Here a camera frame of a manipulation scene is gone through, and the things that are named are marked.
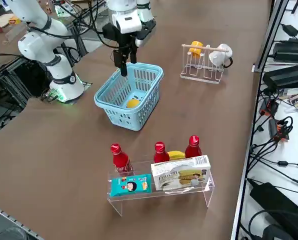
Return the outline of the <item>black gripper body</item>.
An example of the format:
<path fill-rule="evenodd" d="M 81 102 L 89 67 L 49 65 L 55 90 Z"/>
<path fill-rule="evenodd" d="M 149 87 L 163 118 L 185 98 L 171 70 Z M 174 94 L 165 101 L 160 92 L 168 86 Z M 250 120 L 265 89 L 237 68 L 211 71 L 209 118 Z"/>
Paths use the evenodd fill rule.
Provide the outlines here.
<path fill-rule="evenodd" d="M 102 27 L 102 35 L 105 39 L 114 41 L 118 44 L 118 46 L 112 46 L 104 43 L 104 45 L 109 48 L 118 50 L 137 50 L 135 35 L 133 33 L 121 33 L 120 30 L 111 23 L 107 23 Z"/>

